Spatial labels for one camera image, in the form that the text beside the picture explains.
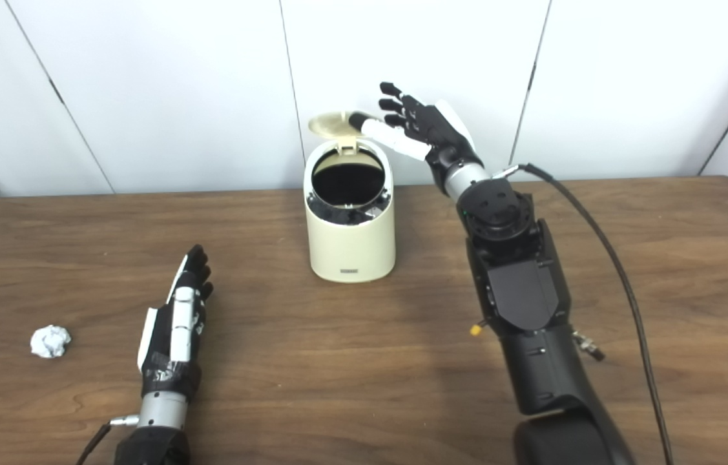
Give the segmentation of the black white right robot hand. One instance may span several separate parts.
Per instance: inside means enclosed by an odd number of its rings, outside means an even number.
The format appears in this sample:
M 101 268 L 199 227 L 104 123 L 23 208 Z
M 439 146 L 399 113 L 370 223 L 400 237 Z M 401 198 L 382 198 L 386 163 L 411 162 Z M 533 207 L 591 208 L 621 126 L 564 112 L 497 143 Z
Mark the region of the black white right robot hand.
M 450 172 L 473 163 L 482 165 L 469 138 L 459 132 L 435 105 L 423 104 L 393 83 L 382 82 L 382 119 L 352 112 L 349 126 L 396 153 L 428 164 L 435 185 L 444 193 Z

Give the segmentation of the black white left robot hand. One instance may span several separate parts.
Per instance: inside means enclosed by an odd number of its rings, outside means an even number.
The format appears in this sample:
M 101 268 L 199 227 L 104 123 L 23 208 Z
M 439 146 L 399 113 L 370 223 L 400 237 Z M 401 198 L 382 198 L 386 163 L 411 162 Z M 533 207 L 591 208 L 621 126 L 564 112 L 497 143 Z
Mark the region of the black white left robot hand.
M 163 391 L 183 395 L 191 402 L 198 394 L 202 382 L 198 354 L 207 323 L 206 303 L 214 289 L 210 276 L 206 251 L 202 245 L 196 244 L 183 257 L 165 303 L 160 308 L 147 311 L 138 349 L 142 397 Z M 187 360 L 177 360 L 171 357 L 172 331 L 175 328 L 174 297 L 176 291 L 183 288 L 194 293 L 189 313 L 189 356 Z

